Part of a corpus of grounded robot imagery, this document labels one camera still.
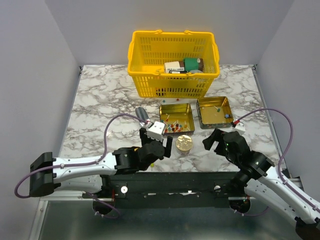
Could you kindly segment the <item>shiny metal scoop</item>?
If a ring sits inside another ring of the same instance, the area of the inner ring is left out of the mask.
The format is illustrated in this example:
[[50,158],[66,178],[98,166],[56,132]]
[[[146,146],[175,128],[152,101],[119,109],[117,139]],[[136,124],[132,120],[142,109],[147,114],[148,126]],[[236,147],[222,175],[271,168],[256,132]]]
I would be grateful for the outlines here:
[[139,119],[142,120],[142,121],[140,121],[140,124],[141,124],[142,126],[143,126],[146,122],[149,122],[149,121],[150,121],[150,118],[149,118],[149,116],[148,116],[147,111],[146,111],[143,107],[141,107],[141,106],[135,108],[135,114],[136,114],[136,116],[137,116]]

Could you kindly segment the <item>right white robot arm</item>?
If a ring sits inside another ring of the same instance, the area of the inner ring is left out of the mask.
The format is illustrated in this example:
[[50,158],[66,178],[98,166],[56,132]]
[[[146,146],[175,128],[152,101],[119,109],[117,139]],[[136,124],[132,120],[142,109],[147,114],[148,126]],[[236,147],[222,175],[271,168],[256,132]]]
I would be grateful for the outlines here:
[[277,211],[294,225],[301,239],[320,238],[320,203],[293,184],[268,157],[251,150],[237,131],[215,129],[202,143],[207,151],[217,143],[214,152],[239,168],[228,185],[234,195],[245,193]]

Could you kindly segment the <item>gold jar lid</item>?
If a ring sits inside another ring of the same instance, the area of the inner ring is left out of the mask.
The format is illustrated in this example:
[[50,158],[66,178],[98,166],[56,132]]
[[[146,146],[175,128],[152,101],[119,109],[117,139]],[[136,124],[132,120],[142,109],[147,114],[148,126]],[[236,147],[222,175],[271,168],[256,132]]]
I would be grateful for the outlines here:
[[193,148],[193,140],[188,135],[180,135],[175,141],[175,146],[179,149]]

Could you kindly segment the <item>candy tin box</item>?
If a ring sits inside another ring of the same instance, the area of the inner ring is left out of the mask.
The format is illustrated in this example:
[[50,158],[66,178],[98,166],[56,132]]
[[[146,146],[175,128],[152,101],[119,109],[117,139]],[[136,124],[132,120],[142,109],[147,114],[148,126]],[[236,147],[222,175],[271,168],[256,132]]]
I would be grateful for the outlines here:
[[192,135],[195,131],[193,111],[189,103],[163,104],[159,107],[160,122],[167,136]]

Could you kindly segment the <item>gold tin lid half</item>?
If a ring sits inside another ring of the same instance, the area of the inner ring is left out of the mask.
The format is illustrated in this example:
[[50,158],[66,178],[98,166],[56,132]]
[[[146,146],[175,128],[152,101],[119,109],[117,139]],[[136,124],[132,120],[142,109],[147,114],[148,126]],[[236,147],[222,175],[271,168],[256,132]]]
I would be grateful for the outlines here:
[[229,128],[234,121],[226,96],[203,97],[196,102],[200,128],[203,130]]

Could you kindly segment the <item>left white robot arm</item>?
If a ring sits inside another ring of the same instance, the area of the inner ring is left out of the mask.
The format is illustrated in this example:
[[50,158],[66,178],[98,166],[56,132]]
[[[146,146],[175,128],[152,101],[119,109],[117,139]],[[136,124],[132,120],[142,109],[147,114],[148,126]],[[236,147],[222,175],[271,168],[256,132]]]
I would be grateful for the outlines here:
[[141,146],[121,147],[105,156],[83,158],[54,158],[52,152],[42,153],[30,165],[29,196],[44,197],[55,190],[69,190],[96,193],[104,198],[110,194],[111,185],[99,180],[86,180],[76,183],[75,179],[87,176],[130,175],[146,171],[157,160],[169,158],[172,152],[173,138],[150,137],[152,132],[141,128],[139,136]]

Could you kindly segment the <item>clear plastic jar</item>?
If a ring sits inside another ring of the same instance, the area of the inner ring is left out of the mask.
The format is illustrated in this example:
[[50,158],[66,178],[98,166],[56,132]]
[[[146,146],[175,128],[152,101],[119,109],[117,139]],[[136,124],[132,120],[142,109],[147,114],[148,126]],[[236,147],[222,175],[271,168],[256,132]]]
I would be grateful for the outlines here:
[[181,156],[188,156],[192,148],[176,148],[176,151]]

